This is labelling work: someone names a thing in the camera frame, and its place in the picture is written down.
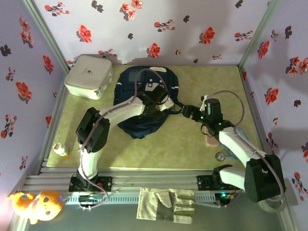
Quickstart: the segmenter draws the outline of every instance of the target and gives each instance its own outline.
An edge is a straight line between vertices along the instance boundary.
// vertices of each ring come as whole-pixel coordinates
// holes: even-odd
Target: navy backpack
[[[135,78],[139,71],[145,68],[153,68],[153,66],[133,66],[121,73],[119,80],[115,87],[114,105],[122,103],[128,100],[134,95],[135,92]],[[179,93],[179,81],[178,77],[168,68],[160,67],[166,71],[156,71],[164,80],[169,95],[174,102],[181,108],[183,104],[178,101]],[[158,84],[161,86],[160,78],[151,71],[143,71],[141,78],[138,79],[137,89],[138,91],[151,91]],[[121,123],[118,126],[129,134],[133,139],[142,139],[146,135],[156,132],[167,119],[170,114],[179,114],[179,111],[175,111],[175,108],[164,110],[164,116],[159,120],[153,120],[151,115],[143,114],[140,116],[134,116]]]

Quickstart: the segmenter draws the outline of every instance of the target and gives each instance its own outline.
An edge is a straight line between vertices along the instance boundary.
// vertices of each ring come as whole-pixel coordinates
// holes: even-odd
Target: yellow plush toy
[[[64,195],[51,190],[43,190],[34,198],[31,193],[27,199],[22,199],[23,192],[11,194],[7,199],[12,199],[14,212],[30,219],[30,224],[36,224],[38,220],[54,219],[63,208]]]

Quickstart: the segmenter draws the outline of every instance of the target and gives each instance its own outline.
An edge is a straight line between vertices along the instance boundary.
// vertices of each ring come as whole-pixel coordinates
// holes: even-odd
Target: white box
[[[68,91],[93,100],[102,97],[112,81],[111,62],[92,56],[81,56],[64,80]]]

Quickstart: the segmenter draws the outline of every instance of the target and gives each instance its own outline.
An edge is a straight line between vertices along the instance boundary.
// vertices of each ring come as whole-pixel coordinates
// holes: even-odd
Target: blue cable
[[[246,140],[249,141],[248,136],[246,135],[246,133],[241,129],[241,128],[237,128],[246,138]],[[225,156],[225,158],[232,158],[234,160],[239,160],[236,156],[231,154],[231,150],[229,148],[227,148],[225,145],[223,145],[222,143],[220,144],[220,146],[227,151],[227,155]]]

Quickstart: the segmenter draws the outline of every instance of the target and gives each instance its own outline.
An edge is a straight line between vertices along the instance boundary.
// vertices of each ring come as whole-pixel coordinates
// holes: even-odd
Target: plush toy face
[[[59,200],[61,194],[55,191],[44,190],[38,195],[32,206],[32,211],[38,220],[51,220],[55,218],[63,207],[63,201]]]

